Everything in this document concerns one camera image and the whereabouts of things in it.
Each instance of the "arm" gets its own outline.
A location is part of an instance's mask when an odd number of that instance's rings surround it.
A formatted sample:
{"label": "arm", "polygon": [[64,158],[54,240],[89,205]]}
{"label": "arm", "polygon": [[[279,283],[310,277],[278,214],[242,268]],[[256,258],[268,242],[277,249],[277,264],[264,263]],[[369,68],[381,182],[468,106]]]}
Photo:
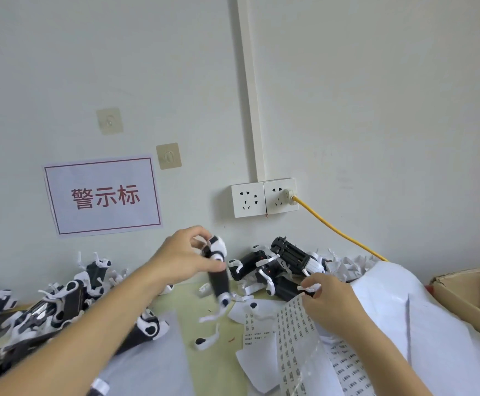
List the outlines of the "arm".
{"label": "arm", "polygon": [[432,396],[392,341],[367,315],[352,286],[336,277],[315,273],[303,287],[321,284],[302,303],[310,317],[355,350],[378,396]]}
{"label": "arm", "polygon": [[201,226],[176,232],[156,254],[99,299],[81,319],[0,378],[0,396],[84,395],[136,322],[167,284],[225,264],[200,257],[194,239],[211,237]]}

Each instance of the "brown cardboard box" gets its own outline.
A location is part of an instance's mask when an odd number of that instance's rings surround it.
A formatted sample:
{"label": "brown cardboard box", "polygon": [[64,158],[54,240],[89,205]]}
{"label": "brown cardboard box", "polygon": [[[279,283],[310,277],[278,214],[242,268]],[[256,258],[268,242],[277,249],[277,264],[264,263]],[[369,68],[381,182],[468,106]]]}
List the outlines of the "brown cardboard box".
{"label": "brown cardboard box", "polygon": [[435,277],[431,285],[436,300],[480,332],[480,268]]}

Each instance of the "person's left hand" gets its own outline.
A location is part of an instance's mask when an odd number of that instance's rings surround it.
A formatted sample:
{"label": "person's left hand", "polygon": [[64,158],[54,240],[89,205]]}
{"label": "person's left hand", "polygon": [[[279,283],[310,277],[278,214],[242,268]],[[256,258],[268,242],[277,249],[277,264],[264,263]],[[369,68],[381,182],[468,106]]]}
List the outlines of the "person's left hand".
{"label": "person's left hand", "polygon": [[219,272],[226,269],[223,261],[211,260],[196,254],[192,248],[202,249],[205,243],[195,239],[201,236],[209,240],[212,235],[202,226],[180,229],[165,239],[152,258],[142,267],[142,273],[150,272],[152,280],[162,280],[174,285],[193,277],[198,272]]}

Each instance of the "white electrical outlet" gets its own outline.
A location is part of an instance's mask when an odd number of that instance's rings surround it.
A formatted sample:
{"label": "white electrical outlet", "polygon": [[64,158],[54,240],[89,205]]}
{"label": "white electrical outlet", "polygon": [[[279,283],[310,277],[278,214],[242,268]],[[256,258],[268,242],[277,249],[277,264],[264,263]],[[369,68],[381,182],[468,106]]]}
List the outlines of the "white electrical outlet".
{"label": "white electrical outlet", "polygon": [[290,205],[286,199],[285,190],[290,189],[297,194],[297,184],[294,178],[277,179],[264,182],[264,194],[266,197],[266,210],[268,214],[297,211],[299,205]]}
{"label": "white electrical outlet", "polygon": [[233,185],[231,193],[236,218],[266,214],[263,182]]}

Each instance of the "person's left arm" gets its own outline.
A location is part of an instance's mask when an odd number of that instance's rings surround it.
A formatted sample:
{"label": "person's left arm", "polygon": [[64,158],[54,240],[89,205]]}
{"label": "person's left arm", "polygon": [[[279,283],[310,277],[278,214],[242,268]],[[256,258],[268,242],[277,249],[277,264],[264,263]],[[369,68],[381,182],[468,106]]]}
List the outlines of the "person's left arm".
{"label": "person's left arm", "polygon": [[146,306],[167,284],[199,271],[223,271],[225,263],[203,258],[211,234],[201,226],[177,231],[156,254],[121,284],[99,299],[76,323],[68,326],[33,355],[0,378],[0,396],[85,395],[130,332]]}

